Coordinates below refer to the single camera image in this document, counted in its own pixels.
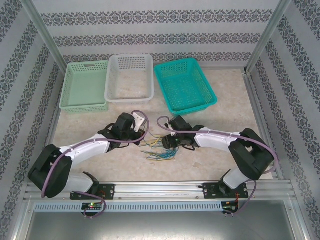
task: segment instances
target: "enclosure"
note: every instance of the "enclosure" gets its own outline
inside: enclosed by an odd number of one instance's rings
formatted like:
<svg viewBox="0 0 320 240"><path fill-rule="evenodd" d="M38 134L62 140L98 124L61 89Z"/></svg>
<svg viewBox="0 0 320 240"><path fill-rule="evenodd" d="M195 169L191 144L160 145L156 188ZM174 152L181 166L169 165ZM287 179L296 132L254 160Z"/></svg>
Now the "enclosure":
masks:
<svg viewBox="0 0 320 240"><path fill-rule="evenodd" d="M319 0L2 0L0 10L0 239L320 239ZM153 64L194 58L218 102L185 116L220 131L251 128L275 150L276 171L257 182L246 210L224 217L206 201L235 162L179 150L150 162L139 148L83 162L115 184L99 219L84 219L70 192L41 198L27 178L45 146L85 140L132 110L170 115L154 77L146 105L101 113L59 109L68 63L150 54ZM250 194L254 189L247 183Z"/></svg>

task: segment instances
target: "patterned wallpaper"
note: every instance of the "patterned wallpaper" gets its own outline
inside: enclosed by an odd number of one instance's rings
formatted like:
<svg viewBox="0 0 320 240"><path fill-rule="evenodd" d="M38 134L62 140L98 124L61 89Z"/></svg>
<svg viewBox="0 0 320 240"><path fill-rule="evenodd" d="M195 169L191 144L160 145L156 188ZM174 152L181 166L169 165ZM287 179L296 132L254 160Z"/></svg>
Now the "patterned wallpaper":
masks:
<svg viewBox="0 0 320 240"><path fill-rule="evenodd" d="M283 175L320 239L320 6L293 0L251 73Z"/></svg>
<svg viewBox="0 0 320 240"><path fill-rule="evenodd" d="M245 67L279 0L35 0L67 63L148 53Z"/></svg>
<svg viewBox="0 0 320 240"><path fill-rule="evenodd" d="M0 240L45 146L64 76L20 1L0 3Z"/></svg>

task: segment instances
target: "white basket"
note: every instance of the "white basket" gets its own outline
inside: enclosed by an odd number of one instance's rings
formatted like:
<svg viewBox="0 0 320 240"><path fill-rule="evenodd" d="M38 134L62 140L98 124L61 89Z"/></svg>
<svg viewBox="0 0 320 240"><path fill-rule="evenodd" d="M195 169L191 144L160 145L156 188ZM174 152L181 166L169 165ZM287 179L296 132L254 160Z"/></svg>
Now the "white basket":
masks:
<svg viewBox="0 0 320 240"><path fill-rule="evenodd" d="M110 57L104 98L114 104L146 104L154 97L154 62L149 54Z"/></svg>

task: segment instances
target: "teal basket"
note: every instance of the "teal basket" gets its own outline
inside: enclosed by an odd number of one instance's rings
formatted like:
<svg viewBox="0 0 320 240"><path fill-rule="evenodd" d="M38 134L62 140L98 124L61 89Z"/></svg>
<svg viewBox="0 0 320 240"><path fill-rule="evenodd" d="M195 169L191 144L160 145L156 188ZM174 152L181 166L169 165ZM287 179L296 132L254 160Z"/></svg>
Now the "teal basket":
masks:
<svg viewBox="0 0 320 240"><path fill-rule="evenodd" d="M185 58L154 67L169 111L184 115L217 103L218 99L194 58Z"/></svg>
<svg viewBox="0 0 320 240"><path fill-rule="evenodd" d="M69 63L59 107L69 114L105 112L108 61Z"/></svg>

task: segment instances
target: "basket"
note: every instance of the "basket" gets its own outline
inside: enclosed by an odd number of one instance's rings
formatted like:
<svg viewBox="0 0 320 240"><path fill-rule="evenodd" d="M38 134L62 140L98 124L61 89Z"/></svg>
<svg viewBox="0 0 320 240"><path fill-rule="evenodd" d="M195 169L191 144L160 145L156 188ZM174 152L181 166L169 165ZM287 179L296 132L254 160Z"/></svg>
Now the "basket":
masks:
<svg viewBox="0 0 320 240"><path fill-rule="evenodd" d="M59 107L69 114L107 111L107 67L107 60L69 63Z"/></svg>
<svg viewBox="0 0 320 240"><path fill-rule="evenodd" d="M110 57L104 98L113 104L146 104L154 97L154 63L149 54Z"/></svg>
<svg viewBox="0 0 320 240"><path fill-rule="evenodd" d="M218 101L194 58L162 63L154 71L168 109L174 115L201 111Z"/></svg>

